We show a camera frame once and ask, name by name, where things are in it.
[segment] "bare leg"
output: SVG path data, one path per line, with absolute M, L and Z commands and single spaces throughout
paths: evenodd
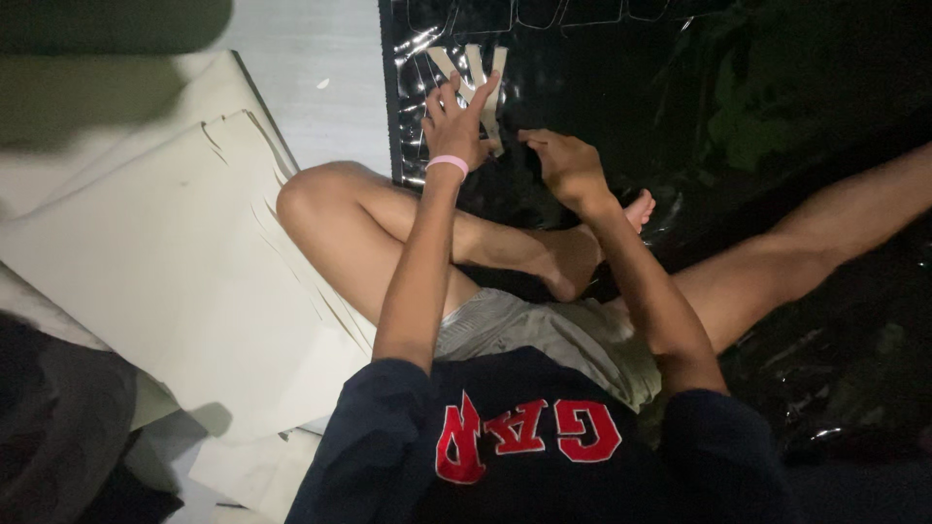
M 674 276 L 723 352 L 932 206 L 932 144 L 815 193 L 773 229 Z M 616 299 L 613 308 L 624 308 Z
M 407 240 L 418 198 L 353 162 L 334 162 L 295 175 L 281 190 L 281 224 L 314 268 L 356 310 L 378 324 L 382 301 Z M 637 226 L 653 199 L 628 208 Z M 588 228 L 529 231 L 458 212 L 452 261 L 516 269 L 541 277 L 558 299 L 572 300 L 589 283 L 602 254 Z M 444 314 L 478 292 L 450 267 Z

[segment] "gray shorts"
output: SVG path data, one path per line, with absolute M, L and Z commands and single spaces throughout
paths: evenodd
M 660 392 L 660 372 L 630 323 L 589 298 L 530 304 L 483 288 L 440 324 L 437 360 L 466 360 L 533 346 L 639 412 Z

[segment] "pink wristband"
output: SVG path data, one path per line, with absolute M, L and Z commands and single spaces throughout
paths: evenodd
M 469 174 L 469 164 L 466 163 L 466 160 L 461 159 L 460 157 L 454 157 L 453 155 L 441 155 L 439 157 L 434 157 L 433 160 L 427 163 L 427 168 L 424 168 L 426 172 L 433 164 L 453 164 L 458 168 L 463 170 L 463 179 L 460 181 L 462 184 L 466 181 L 466 175 Z

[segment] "dark fabric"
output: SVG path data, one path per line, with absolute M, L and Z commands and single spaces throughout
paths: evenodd
M 655 453 L 630 409 L 528 347 L 434 363 L 430 379 L 404 361 L 365 367 L 287 522 L 784 522 L 796 508 L 754 410 L 674 395 Z

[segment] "sleeve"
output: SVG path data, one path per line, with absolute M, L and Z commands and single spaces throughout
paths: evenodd
M 721 393 L 678 393 L 666 406 L 660 454 L 697 518 L 801 522 L 770 426 Z
M 418 440 L 431 391 L 421 368 L 397 359 L 375 361 L 347 380 L 285 522 L 376 520 Z

